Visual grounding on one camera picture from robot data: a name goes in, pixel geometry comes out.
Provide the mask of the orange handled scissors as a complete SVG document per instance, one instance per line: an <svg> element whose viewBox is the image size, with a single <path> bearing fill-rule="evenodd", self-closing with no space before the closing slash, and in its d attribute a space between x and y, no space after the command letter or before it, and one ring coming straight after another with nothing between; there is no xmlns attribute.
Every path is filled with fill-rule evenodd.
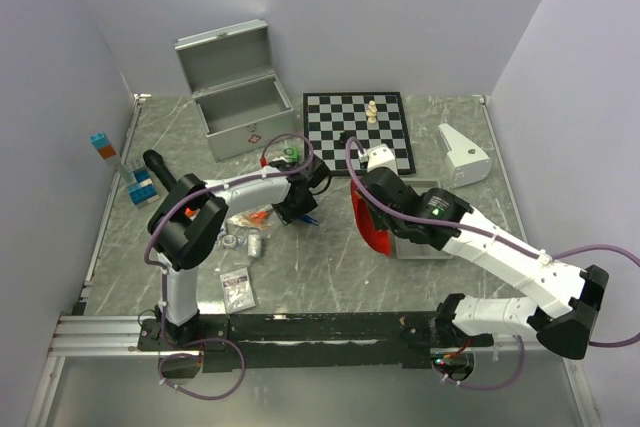
<svg viewBox="0 0 640 427"><path fill-rule="evenodd" d="M246 218L255 224L262 224L269 216L268 210L261 210L257 212L252 212L246 215Z"/></svg>

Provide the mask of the white gauze roll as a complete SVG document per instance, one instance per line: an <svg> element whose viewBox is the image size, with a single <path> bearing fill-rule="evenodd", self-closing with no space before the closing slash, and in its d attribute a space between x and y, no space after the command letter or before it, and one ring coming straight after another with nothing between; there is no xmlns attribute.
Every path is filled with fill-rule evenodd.
<svg viewBox="0 0 640 427"><path fill-rule="evenodd" d="M262 235L260 231L249 231L247 234L247 255L251 259L260 258L262 255Z"/></svg>

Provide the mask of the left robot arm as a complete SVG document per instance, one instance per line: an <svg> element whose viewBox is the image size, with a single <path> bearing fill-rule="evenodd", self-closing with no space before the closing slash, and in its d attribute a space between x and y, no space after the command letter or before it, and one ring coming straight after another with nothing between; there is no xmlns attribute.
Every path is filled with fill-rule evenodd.
<svg viewBox="0 0 640 427"><path fill-rule="evenodd" d="M155 308L163 339L176 349L193 344L199 309L198 268L211 254L227 219L270 205L287 225L317 207L313 190L331 180L318 156L302 163L263 161L249 174L205 182L194 174L175 178L163 157L147 150L143 160L168 195L151 217L145 262L161 269L161 298Z"/></svg>

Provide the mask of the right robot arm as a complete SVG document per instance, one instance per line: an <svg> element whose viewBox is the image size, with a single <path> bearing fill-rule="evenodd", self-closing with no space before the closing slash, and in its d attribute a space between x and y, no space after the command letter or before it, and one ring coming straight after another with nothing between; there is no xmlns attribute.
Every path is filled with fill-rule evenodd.
<svg viewBox="0 0 640 427"><path fill-rule="evenodd" d="M448 345L467 337L535 338L549 351L584 358L608 273L553 259L490 221L477 208L442 188L419 194L387 167L360 177L376 228L464 259L518 291L505 299L451 294L438 307L436 332Z"/></svg>

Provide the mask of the red first aid kit pouch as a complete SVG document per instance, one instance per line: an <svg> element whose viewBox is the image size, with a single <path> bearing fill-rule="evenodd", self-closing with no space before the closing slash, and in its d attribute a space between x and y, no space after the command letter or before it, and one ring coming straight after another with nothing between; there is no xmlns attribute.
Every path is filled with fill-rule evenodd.
<svg viewBox="0 0 640 427"><path fill-rule="evenodd" d="M350 182L350 194L356 226L362 239L373 251L390 257L392 243L389 232L375 227L370 209L354 181Z"/></svg>

